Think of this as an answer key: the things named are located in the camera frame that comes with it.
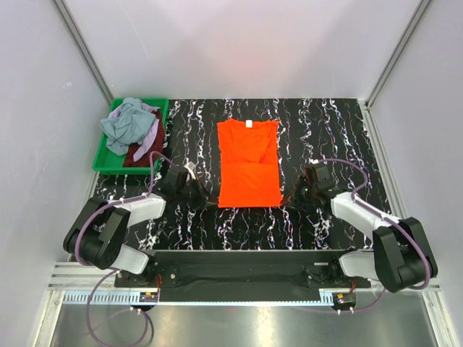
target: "gray cloth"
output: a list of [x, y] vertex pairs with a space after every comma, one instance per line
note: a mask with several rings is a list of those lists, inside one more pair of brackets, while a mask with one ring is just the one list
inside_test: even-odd
[[143, 144], [155, 118], [154, 114], [143, 108], [140, 100], [125, 98], [119, 117], [101, 120], [101, 128], [108, 137], [107, 148], [117, 155], [124, 155], [131, 143]]

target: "maroon cloth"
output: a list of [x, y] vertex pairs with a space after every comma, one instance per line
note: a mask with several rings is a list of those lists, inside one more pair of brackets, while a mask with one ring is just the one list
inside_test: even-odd
[[[140, 145], [137, 143], [132, 143], [129, 146], [129, 150], [127, 155], [125, 156], [124, 167], [140, 167], [140, 168], [149, 168], [150, 167], [150, 153], [154, 150], [162, 153], [162, 145], [164, 143], [164, 136], [166, 136], [166, 132], [164, 131], [164, 127], [162, 124], [162, 115], [159, 111], [153, 112], [156, 115], [156, 118], [159, 119], [158, 123], [158, 133], [156, 134], [156, 138], [154, 139], [153, 144], [151, 145], [150, 149], [147, 153], [145, 153], [138, 161], [133, 161], [133, 155], [137, 152]], [[153, 155], [153, 163], [159, 155]]]

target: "floor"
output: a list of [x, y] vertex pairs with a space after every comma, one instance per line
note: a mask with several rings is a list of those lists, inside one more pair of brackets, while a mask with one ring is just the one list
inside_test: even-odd
[[[217, 123], [227, 119], [279, 121], [281, 190], [286, 196], [315, 158], [347, 158], [360, 165], [370, 183], [363, 199], [389, 212], [378, 166], [355, 99], [171, 100], [164, 152], [178, 164], [197, 163], [199, 180], [219, 193]], [[330, 166], [349, 188], [362, 176], [341, 164]], [[131, 197], [146, 190], [147, 176], [100, 176], [95, 195]], [[326, 212], [302, 214], [286, 207], [225, 208], [196, 212], [185, 203], [162, 218], [130, 228], [126, 243], [139, 249], [348, 249], [368, 248], [370, 240]]]
[[[358, 293], [359, 305], [374, 300]], [[128, 312], [108, 321], [121, 306], [92, 306], [96, 335], [112, 346], [128, 346], [142, 334], [140, 316]], [[148, 312], [153, 322], [148, 347], [437, 347], [426, 308], [419, 293], [387, 294], [369, 312], [320, 314], [302, 307], [174, 307], [159, 306]], [[91, 347], [85, 305], [64, 305], [51, 346]]]

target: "gray floor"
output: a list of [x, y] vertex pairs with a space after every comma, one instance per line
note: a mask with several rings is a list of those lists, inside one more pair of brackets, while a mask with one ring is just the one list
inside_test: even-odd
[[[358, 298], [363, 307], [374, 296], [358, 293]], [[121, 308], [93, 306], [93, 325]], [[52, 346], [98, 346], [86, 335], [84, 311], [83, 305], [62, 307]], [[340, 317], [299, 307], [155, 307], [149, 315], [155, 332], [141, 346], [437, 346], [422, 297], [413, 292], [387, 294], [369, 312]], [[96, 332], [105, 343], [126, 346], [144, 326], [142, 317], [127, 312]]]

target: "pile of clothes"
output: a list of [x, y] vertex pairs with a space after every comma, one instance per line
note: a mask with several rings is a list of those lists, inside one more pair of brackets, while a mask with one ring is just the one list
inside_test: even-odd
[[107, 148], [117, 155], [126, 155], [125, 167], [150, 167], [150, 153], [162, 152], [166, 133], [159, 107], [125, 98], [107, 119], [101, 120], [101, 128], [108, 137]]

